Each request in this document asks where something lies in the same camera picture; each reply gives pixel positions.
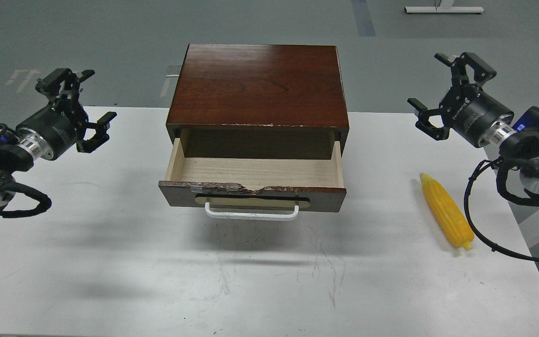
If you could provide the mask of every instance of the drawer front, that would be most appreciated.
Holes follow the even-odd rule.
[[[344,201],[339,141],[330,143],[328,159],[268,159],[190,156],[187,140],[174,140],[165,180],[159,181],[171,206],[203,207],[208,198],[214,207],[280,209],[293,204],[271,201],[286,200],[297,201],[301,211],[338,212]]]
[[[298,201],[301,211],[309,212],[338,212],[346,196],[346,188],[265,186],[248,190],[238,183],[160,181],[159,189],[171,206],[203,207],[201,199],[207,198],[214,207],[284,209],[268,201],[290,200]],[[214,204],[215,197],[247,198],[250,202]]]

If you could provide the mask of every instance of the white desk leg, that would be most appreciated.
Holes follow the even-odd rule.
[[[438,7],[425,6],[425,7],[411,7],[406,6],[405,12],[409,13],[484,13],[484,9],[481,7],[453,7],[455,0],[442,0]]]

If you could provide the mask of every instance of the gray floor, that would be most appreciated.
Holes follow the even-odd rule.
[[[483,6],[482,15],[407,15],[403,10],[430,4],[0,2],[0,121],[14,125],[42,107],[45,98],[32,88],[37,77],[57,67],[96,70],[83,85],[84,105],[169,107],[175,79],[166,83],[165,71],[182,63],[189,43],[336,45],[349,111],[400,113],[413,112],[406,103],[409,97],[433,107],[447,91],[450,72],[434,53],[473,51],[498,71],[485,86],[489,94],[518,115],[539,106],[539,1],[455,2]],[[410,126],[395,132],[418,131]],[[519,222],[535,211],[515,205],[512,209]],[[534,249],[539,255],[539,245]]]

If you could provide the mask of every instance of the wooden drawer cabinet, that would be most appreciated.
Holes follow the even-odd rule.
[[[336,47],[191,44],[159,188],[172,206],[337,212],[349,132]]]

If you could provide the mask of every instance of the dark wood panel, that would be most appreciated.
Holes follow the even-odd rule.
[[[329,128],[192,129],[184,156],[207,158],[332,158]]]
[[[309,200],[310,207],[301,209],[309,212],[338,212],[346,196],[346,188],[267,186],[261,190],[247,190],[240,184],[177,181],[160,181],[159,190],[169,205],[177,207],[203,207],[195,202],[197,196],[267,197]]]
[[[349,127],[336,47],[189,45],[167,123]]]

